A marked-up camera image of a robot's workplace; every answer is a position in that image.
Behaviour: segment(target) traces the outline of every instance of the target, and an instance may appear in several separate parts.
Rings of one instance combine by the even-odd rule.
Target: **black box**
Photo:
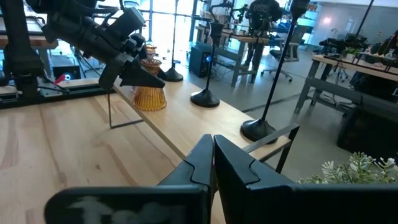
[[[74,65],[66,55],[51,56],[51,63],[55,79],[58,79],[61,75],[65,75],[66,80],[81,79],[79,65]]]
[[[198,77],[206,77],[210,63],[211,52],[203,50],[197,46],[191,47],[191,57],[189,59],[189,71]]]

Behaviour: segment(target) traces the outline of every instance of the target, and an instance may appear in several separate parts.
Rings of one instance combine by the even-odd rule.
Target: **wooden table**
[[[44,36],[37,35],[38,32],[41,31],[41,26],[36,22],[35,19],[26,19],[28,32],[34,33],[35,35],[30,35],[30,46],[33,49],[36,49],[39,52],[40,58],[44,63],[44,70],[47,73],[47,76],[50,77],[52,75],[52,68],[49,59],[49,55],[47,53],[50,49],[55,49],[58,47],[58,41],[53,43],[48,43]],[[4,20],[0,17],[0,32],[4,33],[6,31],[6,25],[4,24]],[[8,44],[7,35],[0,35],[0,49],[4,49]]]
[[[363,73],[366,73],[369,75],[374,75],[374,76],[377,76],[380,78],[385,78],[388,80],[398,82],[398,68],[391,68],[389,71],[397,74],[397,75],[391,75],[389,73],[384,72],[384,69],[386,69],[385,66],[376,67],[371,63],[365,62],[364,60],[358,61],[358,59],[355,59],[354,63],[358,63],[358,65],[360,65],[360,66],[353,65],[352,61],[349,61],[346,59],[343,59],[342,60],[343,63],[340,63],[336,60],[325,58],[323,55],[314,55],[312,57],[312,60],[317,61],[317,62],[323,62],[323,63],[329,64],[332,66],[335,66],[338,63],[339,66],[341,66],[343,68],[347,68],[347,69],[354,70],[357,72],[363,72]]]
[[[392,114],[395,114],[394,111],[398,111],[398,106],[392,102],[382,100],[382,99],[372,97],[372,96],[369,97],[368,95],[363,95],[362,93],[359,93],[357,91],[349,90],[342,86],[335,85],[334,83],[326,82],[326,79],[327,79],[332,67],[336,66],[337,64],[339,67],[342,67],[342,68],[347,68],[347,69],[354,70],[357,72],[363,72],[368,75],[385,78],[385,79],[392,80],[395,82],[398,82],[398,69],[391,68],[389,71],[397,74],[397,75],[392,75],[390,73],[386,73],[383,71],[385,69],[385,67],[376,67],[373,64],[365,62],[364,60],[358,61],[358,59],[356,59],[354,61],[354,63],[358,63],[358,65],[352,64],[352,61],[348,61],[348,60],[344,60],[344,59],[341,61],[337,61],[337,60],[333,60],[330,58],[325,58],[323,55],[314,55],[312,57],[312,60],[313,60],[312,66],[308,73],[308,77],[305,81],[300,98],[298,99],[298,102],[297,102],[297,105],[295,108],[295,112],[294,112],[295,114],[300,113],[300,110],[302,109],[305,100],[312,100],[312,103],[311,103],[312,106],[314,106],[315,103],[318,101],[319,103],[321,103],[323,105],[329,106],[329,107],[339,110],[341,112],[344,112],[344,113],[347,112],[347,110],[344,108],[340,108],[336,105],[333,105],[331,103],[328,103],[328,102],[322,100],[320,98],[320,95],[323,90],[330,92],[332,94],[338,95],[340,97],[352,100],[355,103],[360,103],[362,100],[364,100],[363,97],[366,97],[368,99],[368,100],[366,100],[366,103],[371,104],[371,106],[373,108],[381,109],[380,111],[376,111],[376,110],[372,111],[373,113],[376,113],[380,116],[391,116]],[[316,79],[315,74],[317,73],[317,70],[318,70],[321,62],[326,63],[326,66],[322,73],[321,79]],[[315,91],[315,93],[313,94],[312,97],[308,96],[308,92],[310,91],[311,87],[317,88],[317,90]]]
[[[167,82],[164,87],[167,106],[155,112],[137,109],[130,87],[120,87],[120,82],[120,79],[116,80],[114,90],[182,159],[204,134],[222,134],[239,147],[252,144],[239,131],[244,121],[252,119],[250,116],[223,101],[217,108],[194,105],[190,102],[190,95],[201,89],[188,81]],[[289,142],[290,139],[281,136],[276,143],[262,146],[250,155],[261,161]]]
[[[140,118],[111,101],[115,122]],[[109,129],[107,107],[102,95],[0,110],[0,223],[45,224],[45,203],[65,188],[153,186],[180,163],[146,123]],[[221,207],[212,220],[224,223]]]
[[[196,26],[196,29],[198,30],[198,35],[197,35],[197,46],[199,46],[199,48],[201,49],[205,49],[208,48],[209,50],[211,50],[211,47],[208,45],[208,43],[205,43],[204,41],[204,32],[206,31],[210,31],[209,28],[205,28],[202,26]],[[236,39],[239,41],[239,49],[238,52],[234,52],[231,51],[231,49],[222,49],[220,48],[216,48],[216,52],[215,54],[226,57],[228,59],[234,60],[235,61],[235,65],[234,66],[226,66],[222,63],[218,63],[218,65],[224,66],[228,69],[231,69],[234,73],[233,73],[233,77],[232,77],[232,82],[231,82],[231,87],[235,87],[235,84],[238,80],[238,77],[240,75],[252,75],[251,76],[251,82],[254,83],[257,73],[258,73],[258,69],[260,66],[260,62],[261,62],[261,57],[262,57],[262,52],[264,50],[264,44],[267,44],[269,39],[267,38],[258,38],[257,37],[241,37],[238,35],[233,35],[231,33],[231,30],[226,30],[223,29],[222,32],[223,35],[223,39],[221,40],[222,46],[224,47],[225,42],[228,41],[229,38],[232,39]],[[253,60],[252,60],[252,70],[241,70],[241,64],[243,62],[243,53],[244,53],[244,49],[246,47],[246,43],[250,43],[250,44],[254,44],[258,41],[259,44],[256,45],[256,49],[254,50],[254,56],[253,56]]]

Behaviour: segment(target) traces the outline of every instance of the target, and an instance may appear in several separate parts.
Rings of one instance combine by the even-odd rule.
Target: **metal frame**
[[[141,122],[144,122],[144,120],[143,119],[139,119],[139,120],[136,120],[136,121],[129,121],[129,122],[126,122],[126,123],[123,123],[123,124],[117,124],[117,125],[112,125],[112,114],[111,114],[111,94],[110,93],[108,93],[108,116],[109,116],[109,127],[111,128],[111,129],[115,129],[115,128],[121,128],[121,127],[125,127],[125,126],[127,126],[127,125],[130,125],[130,124],[138,124],[138,123],[141,123]]]
[[[106,91],[103,90],[98,84],[90,86],[76,86],[67,89],[69,89],[69,93],[67,94],[40,96],[31,99],[21,99],[16,92],[3,94],[0,95],[0,110],[106,94]]]
[[[295,123],[290,124],[287,127],[284,127],[282,129],[268,135],[267,137],[264,137],[256,142],[244,147],[242,150],[244,150],[247,153],[250,153],[252,151],[255,151],[256,149],[259,149],[263,145],[283,136],[284,134],[289,133],[288,138],[290,139],[290,142],[288,144],[279,147],[278,149],[274,150],[272,153],[259,159],[260,162],[265,162],[268,159],[270,159],[271,157],[273,157],[274,155],[276,155],[277,153],[279,153],[280,151],[282,151],[282,155],[280,155],[280,159],[279,159],[278,165],[275,170],[277,173],[281,173],[282,169],[285,165],[286,158],[289,155],[290,148],[292,147],[293,141],[296,138],[297,132],[299,131],[299,128],[300,128],[300,126],[298,124],[295,124]]]
[[[197,45],[199,45],[200,47],[206,47],[207,46],[209,48],[209,51],[210,51],[211,46],[209,44],[203,43],[201,41],[202,40],[202,36],[203,36],[203,30],[198,30]],[[228,59],[231,59],[231,60],[235,61],[235,65],[234,66],[224,65],[222,63],[215,62],[218,65],[221,65],[221,66],[226,67],[226,68],[228,68],[228,69],[233,71],[231,87],[235,87],[236,86],[236,82],[238,81],[238,77],[241,76],[241,75],[252,75],[251,83],[254,83],[254,81],[256,79],[256,75],[257,75],[257,72],[258,72],[258,67],[257,68],[253,68],[250,71],[241,70],[241,64],[242,64],[242,61],[243,61],[243,56],[244,56],[243,52],[244,52],[245,45],[246,45],[246,42],[239,41],[239,49],[238,49],[237,53],[229,51],[229,50],[224,50],[224,49],[221,49],[221,48],[218,48],[218,47],[216,48],[215,54],[223,56],[223,57],[226,57]],[[262,55],[263,50],[264,50],[264,48],[262,48],[256,54],[261,54]]]
[[[358,91],[350,90],[348,88],[338,86],[333,83],[326,82],[327,75],[330,73],[332,68],[331,64],[326,65],[322,73],[321,79],[315,78],[315,74],[318,70],[319,64],[320,62],[316,60],[314,60],[312,63],[310,72],[308,73],[308,77],[305,80],[303,90],[300,94],[300,98],[298,99],[298,102],[296,104],[294,112],[295,114],[300,113],[300,110],[302,109],[305,100],[312,100],[311,102],[312,106],[315,106],[316,102],[319,102],[325,106],[329,106],[330,108],[342,111],[344,113],[350,110],[350,108],[345,108],[320,98],[322,91],[327,91],[334,95],[351,100],[352,102],[356,103],[358,106],[360,106],[362,109],[366,111],[377,114],[389,120],[398,122],[397,104]],[[313,97],[308,96],[308,92],[311,86],[317,89],[313,94]]]

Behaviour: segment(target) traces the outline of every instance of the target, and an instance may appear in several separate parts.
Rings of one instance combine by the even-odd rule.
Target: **chair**
[[[298,62],[300,61],[299,59],[299,45],[301,43],[301,40],[303,39],[304,34],[306,33],[306,31],[308,30],[307,26],[300,26],[298,25],[293,32],[292,35],[292,40],[290,41],[289,44],[289,49],[287,51],[286,57],[285,57],[285,61],[284,62]],[[269,53],[277,60],[280,60],[280,56],[282,55],[282,48],[283,46],[283,42],[285,41],[285,39],[276,39],[280,42],[280,49],[281,50],[271,50]],[[276,68],[273,69],[266,69],[264,71],[261,72],[261,76],[263,76],[264,72],[276,72]],[[291,77],[287,72],[281,70],[280,71],[282,74],[284,74],[286,76],[286,78],[289,78],[289,82],[291,82],[293,80],[293,77]]]

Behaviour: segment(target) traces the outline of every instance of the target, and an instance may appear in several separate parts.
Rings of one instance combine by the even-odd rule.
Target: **black equipment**
[[[355,107],[343,121],[337,145],[373,158],[398,159],[397,129],[398,123]]]
[[[122,85],[162,88],[164,83],[153,77],[140,65],[146,57],[145,38],[130,35],[144,25],[144,18],[134,7],[125,8],[124,14],[112,25],[99,25],[91,18],[94,13],[115,13],[118,8],[95,9],[96,0],[27,0],[37,13],[47,14],[47,25],[42,29],[49,42],[62,39],[84,51],[83,56],[93,56],[106,63],[99,79],[105,90],[112,89],[116,77]],[[4,49],[4,73],[13,79],[24,98],[35,98],[37,77],[44,74],[40,57],[30,47],[22,0],[0,1],[9,43]]]
[[[193,104],[205,108],[214,108],[220,105],[220,99],[209,90],[209,84],[211,78],[211,68],[213,67],[214,63],[214,54],[216,51],[216,47],[218,47],[220,44],[223,27],[223,24],[219,24],[216,22],[210,23],[210,37],[213,40],[213,44],[211,48],[210,62],[207,70],[206,88],[200,92],[192,93],[191,95],[191,102]]]
[[[175,0],[175,13],[174,13],[174,32],[173,32],[173,52],[172,52],[172,67],[167,72],[160,71],[158,77],[168,82],[180,82],[183,76],[175,70],[174,61],[174,48],[175,48],[175,28],[177,26],[177,8],[178,0]]]
[[[191,47],[189,58],[189,71],[197,77],[206,77],[211,60],[211,51],[206,51],[199,46]]]
[[[367,39],[353,39],[352,36],[348,36],[345,40],[337,40],[334,38],[327,38],[319,42],[319,45],[324,46],[325,48],[322,50],[323,54],[330,53],[332,48],[336,49],[336,53],[342,54],[345,49],[348,47],[354,49],[366,49],[368,44],[366,43]]]
[[[223,136],[204,135],[156,187],[64,190],[45,206],[47,224],[210,223],[220,191],[227,224],[397,223],[395,184],[300,185],[255,160]]]
[[[54,75],[54,79],[57,80],[62,75],[65,76],[65,80],[81,79],[79,64],[74,65],[67,56],[53,55],[50,59],[52,63],[52,73]]]
[[[209,10],[209,11],[210,11],[211,16],[213,16],[214,22],[215,22],[215,23],[220,23],[219,20],[216,18],[216,16],[215,16],[214,13],[213,13],[213,9],[214,9],[214,8],[216,8],[216,7],[223,7],[223,8],[226,8],[227,10],[228,10],[228,9],[231,9],[231,12],[230,12],[230,14],[229,14],[229,20],[228,20],[228,22],[230,22],[230,21],[231,21],[231,18],[233,18],[233,11],[232,11],[232,9],[233,9],[234,5],[235,5],[235,0],[232,0],[232,2],[231,2],[231,1],[228,1],[228,0],[223,0],[223,2],[220,3],[220,4],[210,6],[210,10]]]
[[[290,25],[289,33],[287,34],[285,46],[289,46],[295,25],[297,24],[297,19],[299,19],[299,17],[307,11],[309,3],[310,0],[293,0],[293,2],[291,3],[290,12],[292,13],[293,19]],[[288,47],[283,48],[282,55],[280,56],[278,68],[275,74],[274,82],[272,83],[271,91],[269,93],[267,104],[264,109],[264,113],[262,114],[262,117],[257,120],[245,121],[241,126],[241,133],[243,134],[243,136],[252,141],[258,141],[276,131],[275,128],[273,128],[268,123],[268,121],[266,121],[266,116],[268,113],[269,106],[271,104],[272,96],[274,95],[275,92],[279,74],[280,71],[282,70],[282,66],[288,49],[289,49]],[[276,141],[277,139],[269,142],[268,144],[275,143]]]

